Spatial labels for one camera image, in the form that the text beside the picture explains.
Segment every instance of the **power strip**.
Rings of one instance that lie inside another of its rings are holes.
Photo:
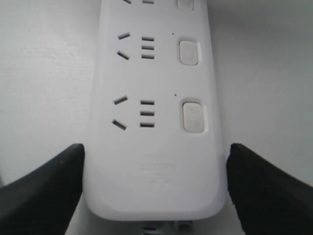
[[[206,0],[103,0],[84,173],[111,220],[216,214],[226,173]]]

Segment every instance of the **white power strip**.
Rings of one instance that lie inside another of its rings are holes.
[[[206,0],[103,0],[84,194],[112,220],[195,220],[226,197]]]

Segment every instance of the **white background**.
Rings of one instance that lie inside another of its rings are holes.
[[[313,186],[313,1],[209,0],[224,147],[241,142]],[[99,0],[0,0],[0,175],[85,142]],[[241,235],[231,202],[199,235]],[[139,234],[82,201],[67,235]]]

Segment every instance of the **power switch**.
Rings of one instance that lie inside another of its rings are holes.
[[[177,7],[180,10],[193,11],[194,0],[177,0]]]
[[[184,65],[197,65],[199,61],[197,44],[191,41],[181,41],[179,43],[179,58]]]
[[[201,133],[204,131],[203,110],[200,104],[184,103],[182,113],[185,131],[189,133]]]

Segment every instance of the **power outlet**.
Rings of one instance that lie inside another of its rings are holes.
[[[206,0],[103,0],[84,173],[111,220],[195,220],[227,188]]]

